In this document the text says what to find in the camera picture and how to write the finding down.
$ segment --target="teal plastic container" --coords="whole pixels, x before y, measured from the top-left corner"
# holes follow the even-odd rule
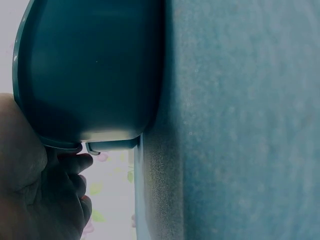
[[[157,109],[163,32],[159,0],[30,1],[13,91],[42,142],[131,148]]]

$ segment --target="textured surface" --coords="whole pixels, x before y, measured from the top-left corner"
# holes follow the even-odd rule
[[[167,13],[143,143],[151,239],[320,239],[320,2],[172,0]]]

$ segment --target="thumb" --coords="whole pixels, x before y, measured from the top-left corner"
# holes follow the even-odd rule
[[[11,94],[0,93],[0,187],[20,190],[35,182],[47,154]]]

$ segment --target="hand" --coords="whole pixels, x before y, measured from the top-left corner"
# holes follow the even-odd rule
[[[45,148],[14,102],[0,94],[0,239],[79,240],[91,215],[89,154]]]

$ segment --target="finger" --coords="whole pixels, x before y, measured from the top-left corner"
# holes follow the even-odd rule
[[[67,174],[79,174],[94,163],[94,159],[88,153],[63,155],[59,156],[58,159]]]
[[[74,189],[76,191],[78,198],[82,198],[86,194],[86,190],[87,190],[86,178],[82,175],[72,174],[72,175],[69,175],[69,179],[71,180],[74,186]]]
[[[13,96],[0,94],[0,181],[9,189],[22,189],[46,165],[46,150]]]
[[[80,199],[80,203],[83,210],[85,225],[87,225],[92,213],[92,202],[91,199],[85,195]]]

